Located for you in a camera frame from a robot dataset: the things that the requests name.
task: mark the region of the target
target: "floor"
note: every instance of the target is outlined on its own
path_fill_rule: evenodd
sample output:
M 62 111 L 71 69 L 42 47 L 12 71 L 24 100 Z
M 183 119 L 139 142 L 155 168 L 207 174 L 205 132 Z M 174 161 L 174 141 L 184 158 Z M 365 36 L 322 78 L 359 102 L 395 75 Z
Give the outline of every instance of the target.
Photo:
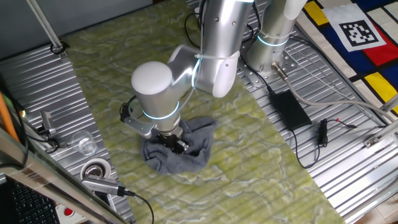
M 392 196 L 368 212 L 355 224 L 396 224 L 398 223 L 398 194 Z

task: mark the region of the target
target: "silver pipe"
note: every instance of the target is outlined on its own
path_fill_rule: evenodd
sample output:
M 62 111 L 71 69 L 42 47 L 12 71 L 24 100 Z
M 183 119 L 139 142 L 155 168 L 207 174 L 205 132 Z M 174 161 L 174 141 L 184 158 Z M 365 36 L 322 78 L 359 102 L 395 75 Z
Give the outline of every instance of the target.
M 42 9 L 40 8 L 39 4 L 37 4 L 36 0 L 26 0 L 29 4 L 30 8 L 32 9 L 33 13 L 36 15 L 37 19 L 39 20 L 40 24 L 42 25 L 45 33 L 51 40 L 51 43 L 54 45 L 56 49 L 62 49 L 62 44 L 60 39 L 55 34 L 54 30 L 52 29 L 49 21 L 45 17 Z
M 384 110 L 385 112 L 388 112 L 392 109 L 394 109 L 398 105 L 398 94 L 396 94 L 394 97 L 392 97 L 387 103 L 384 103 L 380 109 Z
M 0 129 L 0 142 L 0 159 L 21 164 L 25 147 L 3 129 Z M 24 169 L 5 167 L 1 172 L 95 223 L 128 223 L 43 150 L 29 151 L 28 155 Z

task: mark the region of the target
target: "glass cup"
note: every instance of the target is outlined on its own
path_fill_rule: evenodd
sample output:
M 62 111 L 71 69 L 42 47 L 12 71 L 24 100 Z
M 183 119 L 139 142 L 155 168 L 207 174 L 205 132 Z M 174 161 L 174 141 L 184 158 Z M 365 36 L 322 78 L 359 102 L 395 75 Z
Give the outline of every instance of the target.
M 78 131 L 72 136 L 72 148 L 85 156 L 92 156 L 97 151 L 97 144 L 91 133 Z

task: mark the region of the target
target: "red square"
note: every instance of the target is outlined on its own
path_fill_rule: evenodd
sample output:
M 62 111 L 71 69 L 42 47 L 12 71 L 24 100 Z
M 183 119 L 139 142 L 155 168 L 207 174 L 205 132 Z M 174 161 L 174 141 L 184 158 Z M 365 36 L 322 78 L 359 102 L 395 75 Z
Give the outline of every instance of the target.
M 374 26 L 379 32 L 380 36 L 386 42 L 386 45 L 364 49 L 366 55 L 377 66 L 398 58 L 398 47 L 388 39 L 378 27 Z

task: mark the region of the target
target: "crumpled towel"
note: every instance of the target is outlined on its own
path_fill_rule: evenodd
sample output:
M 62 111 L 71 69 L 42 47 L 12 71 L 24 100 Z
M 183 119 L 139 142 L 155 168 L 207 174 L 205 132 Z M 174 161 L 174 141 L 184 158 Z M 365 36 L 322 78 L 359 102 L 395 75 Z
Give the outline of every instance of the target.
M 205 168 L 209 161 L 211 140 L 218 127 L 218 121 L 201 117 L 189 121 L 181 120 L 179 125 L 183 129 L 182 141 L 189 145 L 183 154 L 176 154 L 170 148 L 158 143 L 157 133 L 153 133 L 150 139 L 141 138 L 141 157 L 159 174 L 197 172 Z

